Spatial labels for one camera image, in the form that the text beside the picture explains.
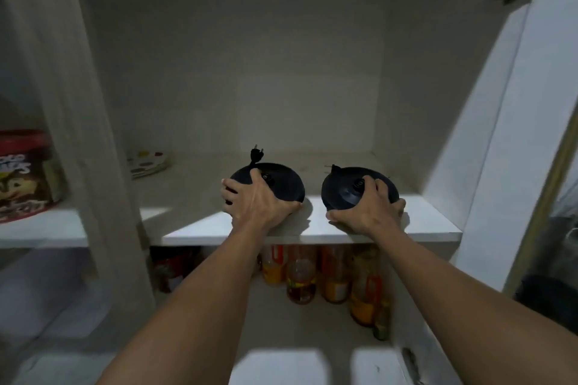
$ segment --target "vertical cabinet post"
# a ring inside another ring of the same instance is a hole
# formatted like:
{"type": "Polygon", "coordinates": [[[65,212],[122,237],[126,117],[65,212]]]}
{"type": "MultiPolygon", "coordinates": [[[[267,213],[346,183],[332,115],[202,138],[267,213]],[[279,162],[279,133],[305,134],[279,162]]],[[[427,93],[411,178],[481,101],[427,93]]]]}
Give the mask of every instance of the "vertical cabinet post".
{"type": "Polygon", "coordinates": [[[99,274],[115,312],[139,326],[155,309],[154,294],[80,2],[6,2],[99,274]]]}

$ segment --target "red lid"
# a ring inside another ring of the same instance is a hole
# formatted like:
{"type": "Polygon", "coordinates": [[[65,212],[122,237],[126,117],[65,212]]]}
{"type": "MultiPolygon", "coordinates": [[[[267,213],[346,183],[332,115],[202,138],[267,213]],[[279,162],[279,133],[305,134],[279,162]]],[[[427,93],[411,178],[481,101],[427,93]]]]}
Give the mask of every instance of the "red lid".
{"type": "Polygon", "coordinates": [[[0,156],[19,154],[47,146],[48,138],[42,130],[0,131],[0,156]]]}

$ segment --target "cartoon face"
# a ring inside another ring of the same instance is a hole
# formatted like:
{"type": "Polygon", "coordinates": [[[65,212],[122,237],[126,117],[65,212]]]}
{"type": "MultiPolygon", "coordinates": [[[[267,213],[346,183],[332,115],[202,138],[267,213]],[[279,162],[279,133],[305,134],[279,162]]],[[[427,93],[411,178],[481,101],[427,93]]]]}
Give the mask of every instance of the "cartoon face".
{"type": "Polygon", "coordinates": [[[33,195],[38,183],[22,177],[12,177],[0,181],[0,199],[16,199],[25,195],[33,195]]]}

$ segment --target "person's right arm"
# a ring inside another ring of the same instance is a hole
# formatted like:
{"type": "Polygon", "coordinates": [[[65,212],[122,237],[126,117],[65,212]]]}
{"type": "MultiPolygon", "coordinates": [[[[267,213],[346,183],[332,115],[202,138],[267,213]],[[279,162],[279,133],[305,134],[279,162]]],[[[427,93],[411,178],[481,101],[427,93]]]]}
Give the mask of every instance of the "person's right arm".
{"type": "Polygon", "coordinates": [[[386,252],[466,385],[578,384],[577,336],[413,242],[399,227],[405,201],[392,205],[384,182],[365,183],[356,207],[327,217],[386,252]]]}

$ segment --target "white cabinet door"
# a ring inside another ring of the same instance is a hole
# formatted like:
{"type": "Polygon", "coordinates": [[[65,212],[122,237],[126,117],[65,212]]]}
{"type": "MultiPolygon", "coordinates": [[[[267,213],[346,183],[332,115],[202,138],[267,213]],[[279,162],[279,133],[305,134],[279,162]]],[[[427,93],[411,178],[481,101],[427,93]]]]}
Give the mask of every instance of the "white cabinet door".
{"type": "MultiPolygon", "coordinates": [[[[456,265],[502,290],[578,98],[578,0],[532,0],[456,265]]],[[[429,385],[459,383],[432,335],[429,385]]]]}

